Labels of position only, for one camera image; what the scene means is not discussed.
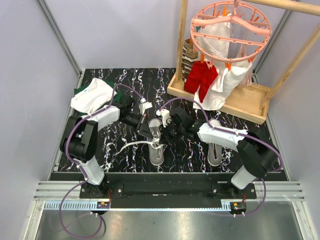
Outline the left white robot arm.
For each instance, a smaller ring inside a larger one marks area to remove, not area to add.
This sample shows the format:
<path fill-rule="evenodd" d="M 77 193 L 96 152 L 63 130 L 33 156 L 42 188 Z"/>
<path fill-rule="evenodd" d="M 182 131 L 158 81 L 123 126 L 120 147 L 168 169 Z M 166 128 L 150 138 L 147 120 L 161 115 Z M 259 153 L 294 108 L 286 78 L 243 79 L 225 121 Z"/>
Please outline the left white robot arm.
<path fill-rule="evenodd" d="M 91 185 L 90 192 L 97 198 L 103 198 L 108 193 L 108 186 L 103 182 L 105 174 L 95 158 L 98 132 L 119 121 L 133 127 L 145 138 L 153 137 L 145 113 L 153 106 L 152 103 L 143 98 L 140 113 L 131 111 L 133 103 L 133 98 L 126 95 L 120 102 L 108 104 L 92 114 L 72 115 L 67 120 L 59 146 L 60 151 L 80 169 L 84 180 Z"/>

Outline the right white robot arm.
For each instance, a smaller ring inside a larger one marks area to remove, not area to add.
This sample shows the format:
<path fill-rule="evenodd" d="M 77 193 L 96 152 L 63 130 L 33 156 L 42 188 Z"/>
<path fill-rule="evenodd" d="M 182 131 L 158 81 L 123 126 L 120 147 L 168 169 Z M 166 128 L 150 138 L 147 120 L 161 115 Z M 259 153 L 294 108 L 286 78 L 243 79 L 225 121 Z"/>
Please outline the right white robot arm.
<path fill-rule="evenodd" d="M 247 185 L 255 179 L 263 179 L 280 157 L 276 147 L 258 127 L 239 130 L 213 125 L 202 119 L 193 119 L 181 107 L 172 111 L 161 109 L 156 115 L 162 120 L 162 136 L 168 141 L 185 136 L 238 153 L 242 166 L 227 185 L 228 195 L 232 198 L 243 195 Z"/>

